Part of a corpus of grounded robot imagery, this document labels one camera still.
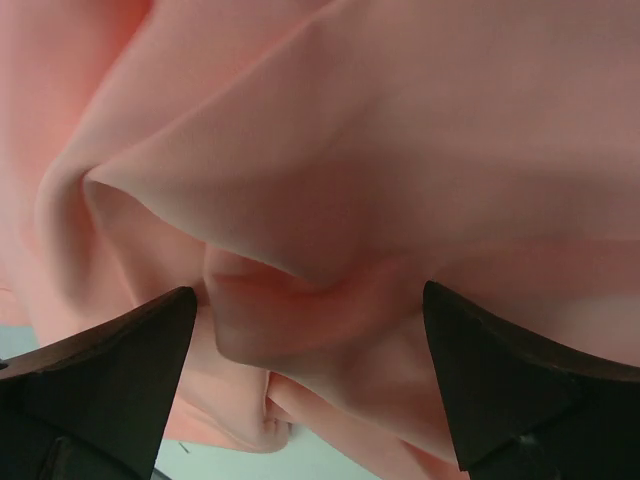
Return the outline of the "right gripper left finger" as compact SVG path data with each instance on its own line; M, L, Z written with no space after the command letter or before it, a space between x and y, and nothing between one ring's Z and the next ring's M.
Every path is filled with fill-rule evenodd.
M196 313L179 287L2 361L2 478L151 478Z

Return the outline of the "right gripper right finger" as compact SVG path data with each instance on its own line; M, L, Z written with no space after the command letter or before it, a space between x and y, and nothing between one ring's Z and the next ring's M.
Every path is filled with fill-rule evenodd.
M638 368L554 342L433 281L423 317L470 478L638 478Z

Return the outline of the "pink pleated skirt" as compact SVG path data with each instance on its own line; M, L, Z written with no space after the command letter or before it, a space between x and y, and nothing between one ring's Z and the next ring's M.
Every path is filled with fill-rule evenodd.
M166 434L456 479L436 280L639 361L635 1L5 1L1 321L181 285Z

